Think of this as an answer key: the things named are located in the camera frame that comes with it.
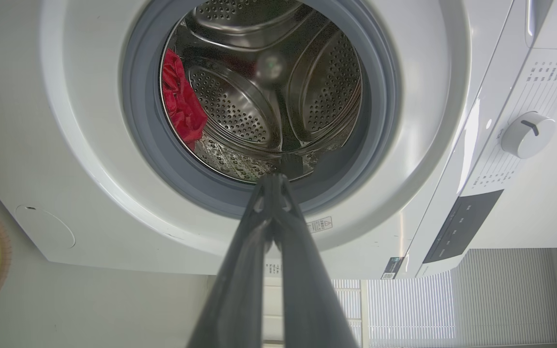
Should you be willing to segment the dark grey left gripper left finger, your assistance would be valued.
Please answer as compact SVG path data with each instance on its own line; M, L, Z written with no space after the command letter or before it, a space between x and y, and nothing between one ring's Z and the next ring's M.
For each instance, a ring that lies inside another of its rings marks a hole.
M269 174L257 181L188 348L261 348L264 258L272 237L265 194Z

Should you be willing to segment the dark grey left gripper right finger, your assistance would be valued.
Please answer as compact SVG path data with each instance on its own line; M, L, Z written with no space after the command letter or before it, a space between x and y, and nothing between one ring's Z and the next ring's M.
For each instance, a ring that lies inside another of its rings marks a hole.
M358 348L288 180L274 176L285 348Z

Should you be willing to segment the red garment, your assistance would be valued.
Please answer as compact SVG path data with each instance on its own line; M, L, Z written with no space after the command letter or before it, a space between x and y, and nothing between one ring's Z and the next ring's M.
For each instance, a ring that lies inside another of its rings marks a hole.
M208 116L201 106L177 53L168 48L161 69L164 106L175 132L191 151L203 136Z

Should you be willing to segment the black washer display panel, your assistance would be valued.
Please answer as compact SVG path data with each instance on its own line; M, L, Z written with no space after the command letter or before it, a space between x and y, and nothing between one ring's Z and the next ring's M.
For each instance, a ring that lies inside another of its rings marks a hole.
M458 197L440 228L424 263L462 255L487 216L498 202L502 190Z

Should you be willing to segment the stainless steel washing machine drum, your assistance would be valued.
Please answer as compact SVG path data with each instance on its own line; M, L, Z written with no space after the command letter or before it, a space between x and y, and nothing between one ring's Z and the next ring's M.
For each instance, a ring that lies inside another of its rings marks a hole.
M338 25L299 0L206 0L168 35L208 116L191 151L226 178L294 181L346 145L362 106L362 64ZM161 101L164 111L163 93Z

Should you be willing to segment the grey warning triangle sticker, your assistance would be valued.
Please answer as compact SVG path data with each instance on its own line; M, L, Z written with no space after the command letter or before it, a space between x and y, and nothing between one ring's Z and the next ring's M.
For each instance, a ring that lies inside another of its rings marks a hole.
M317 220L308 221L307 228L309 233L327 231L333 227L332 217L323 217Z

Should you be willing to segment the black blue corner sticker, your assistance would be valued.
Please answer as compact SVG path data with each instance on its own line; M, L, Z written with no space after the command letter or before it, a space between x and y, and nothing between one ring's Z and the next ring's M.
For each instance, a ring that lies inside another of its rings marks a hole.
M381 280L392 280L396 278L398 271L400 271L403 257L392 257L387 262L384 272L382 273Z

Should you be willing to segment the white window blinds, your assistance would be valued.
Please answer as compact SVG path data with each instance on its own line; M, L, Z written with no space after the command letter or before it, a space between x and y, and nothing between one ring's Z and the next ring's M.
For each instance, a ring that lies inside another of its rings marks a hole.
M334 279L362 348L557 346L557 252L474 249L418 279Z

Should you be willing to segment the grey rubber door gasket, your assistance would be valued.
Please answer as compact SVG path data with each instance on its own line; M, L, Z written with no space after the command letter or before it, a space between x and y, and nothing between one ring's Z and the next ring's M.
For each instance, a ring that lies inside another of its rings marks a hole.
M161 56L176 22L206 0L149 0L124 55L124 112L150 167L194 207L242 216L254 183L234 181L201 164L177 139L161 101ZM360 57L362 106L346 145L321 157L309 176L291 181L305 214L325 211L358 191L381 165L398 125L401 77L389 30L371 0L299 0L329 18Z

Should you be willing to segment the round filter access cover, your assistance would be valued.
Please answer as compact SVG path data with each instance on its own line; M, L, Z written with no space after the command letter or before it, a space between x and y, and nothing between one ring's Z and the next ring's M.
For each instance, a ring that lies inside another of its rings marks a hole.
M15 218L41 251L62 251L75 245L75 237L69 227L50 212L20 205L15 210Z

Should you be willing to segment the white front-load washing machine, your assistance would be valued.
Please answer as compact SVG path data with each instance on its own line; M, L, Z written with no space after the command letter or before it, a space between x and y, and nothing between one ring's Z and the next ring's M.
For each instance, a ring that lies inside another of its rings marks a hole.
M458 266L474 249L557 247L557 174L501 148L538 112L557 124L557 49L529 48L526 0L371 0L400 64L398 125L358 191L308 221L334 279ZM194 207L157 174L124 112L122 68L149 0L0 0L0 201L50 212L74 247L53 262L214 275L238 218ZM502 190L462 255L424 263L458 197Z

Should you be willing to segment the white round program knob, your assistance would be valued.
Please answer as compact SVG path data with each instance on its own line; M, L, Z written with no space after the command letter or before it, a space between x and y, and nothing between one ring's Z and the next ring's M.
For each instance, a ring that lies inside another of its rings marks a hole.
M550 143L556 130L554 119L538 112L527 112L506 129L502 135L501 148L519 159L529 159Z

